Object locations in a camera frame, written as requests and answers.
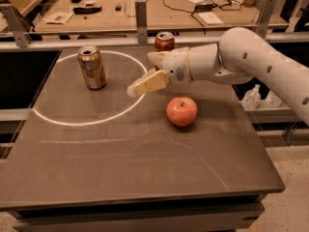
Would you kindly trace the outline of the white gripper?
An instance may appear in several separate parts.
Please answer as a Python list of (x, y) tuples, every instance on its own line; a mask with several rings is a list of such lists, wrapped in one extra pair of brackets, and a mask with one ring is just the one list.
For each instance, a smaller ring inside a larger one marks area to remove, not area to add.
[(188, 52), (188, 47), (149, 52), (148, 60), (154, 64), (155, 69), (144, 73), (129, 85), (126, 89), (127, 94), (130, 97), (139, 97), (165, 88), (169, 81), (172, 84), (190, 83), (192, 77), (188, 66)]

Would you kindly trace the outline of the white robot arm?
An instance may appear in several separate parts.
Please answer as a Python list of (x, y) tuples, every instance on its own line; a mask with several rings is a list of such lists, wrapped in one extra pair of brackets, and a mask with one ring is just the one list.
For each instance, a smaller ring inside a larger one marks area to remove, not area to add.
[(195, 80), (242, 84), (257, 78), (309, 125), (309, 68), (248, 29), (232, 28), (219, 43), (149, 52), (147, 58), (154, 67), (127, 87), (131, 97)]

